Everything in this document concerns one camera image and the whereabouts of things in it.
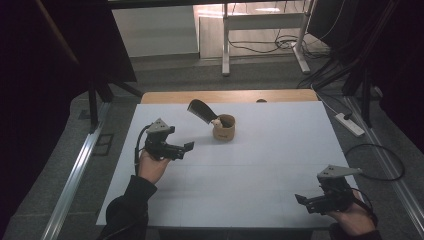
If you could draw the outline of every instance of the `power strip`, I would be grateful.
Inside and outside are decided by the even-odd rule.
[[[350,132],[353,133],[353,135],[359,137],[361,135],[363,135],[365,132],[364,130],[362,130],[362,128],[360,128],[358,125],[356,125],[356,123],[354,123],[352,120],[348,119],[345,120],[344,119],[344,114],[343,113],[339,113],[335,116],[335,118],[337,119],[337,121],[339,121],[343,126],[345,126]]]

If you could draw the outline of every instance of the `white tabletop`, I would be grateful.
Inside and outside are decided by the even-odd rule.
[[[124,193],[134,174],[138,134],[158,118],[175,126],[168,144],[195,144],[183,160],[168,165],[156,184],[149,226],[322,228],[333,222],[309,214],[294,196],[323,195],[317,174],[329,164],[348,167],[321,102],[208,105],[236,118],[232,141],[215,140],[212,124],[188,112],[187,104],[137,106],[98,225],[106,224],[107,205]],[[357,187],[353,177],[347,180]]]

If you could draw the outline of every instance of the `metal bracket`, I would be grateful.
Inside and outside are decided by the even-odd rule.
[[[157,133],[157,132],[165,132],[169,131],[171,128],[162,121],[161,118],[158,118],[152,125],[150,125],[149,129],[147,129],[146,133]]]
[[[318,173],[318,178],[338,178],[344,177],[354,174],[362,173],[362,169],[360,168],[347,168],[347,167],[339,167],[335,165],[328,165],[327,168],[322,170],[322,172]]]

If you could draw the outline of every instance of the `brown cup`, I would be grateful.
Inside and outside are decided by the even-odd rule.
[[[213,127],[213,136],[215,139],[220,141],[231,141],[234,138],[235,130],[236,130],[236,119],[228,114],[221,114],[218,116],[222,121],[229,123],[231,127]]]

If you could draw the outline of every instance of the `table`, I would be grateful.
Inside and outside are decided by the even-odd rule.
[[[302,73],[309,74],[310,68],[305,61],[302,53],[301,46],[306,28],[309,23],[309,18],[312,13],[314,0],[311,0],[309,7],[304,13],[291,13],[291,14],[261,14],[261,15],[246,15],[246,16],[230,16],[228,15],[228,1],[195,1],[195,0],[108,0],[107,5],[111,9],[126,9],[126,8],[148,8],[148,7],[168,7],[168,6],[187,6],[187,5],[204,5],[204,4],[223,4],[224,5],[224,45],[222,52],[222,75],[230,75],[230,53],[229,53],[229,32],[231,30],[252,30],[252,29],[290,29],[299,28],[298,40],[291,44],[293,53],[299,63]]]
[[[211,126],[186,111],[193,98],[208,102],[218,114],[236,117],[236,137],[231,142],[213,139]],[[255,103],[257,99],[268,103]],[[294,197],[295,193],[322,195],[316,174],[328,164],[347,167],[325,109],[316,100],[312,90],[146,93],[134,113],[97,224],[105,224],[106,206],[123,193],[134,174],[132,154],[138,133],[160,115],[168,125],[175,125],[169,144],[194,140],[195,146],[183,160],[171,162],[157,184],[159,190],[149,201],[149,226],[328,227],[331,218],[308,214]],[[356,187],[352,177],[347,180]]]
[[[74,5],[84,6],[104,6],[110,9],[130,9],[130,8],[151,8],[151,7],[173,7],[190,6],[206,4],[228,4],[228,3],[249,3],[249,2],[269,2],[268,0],[98,0],[84,3],[75,3]]]

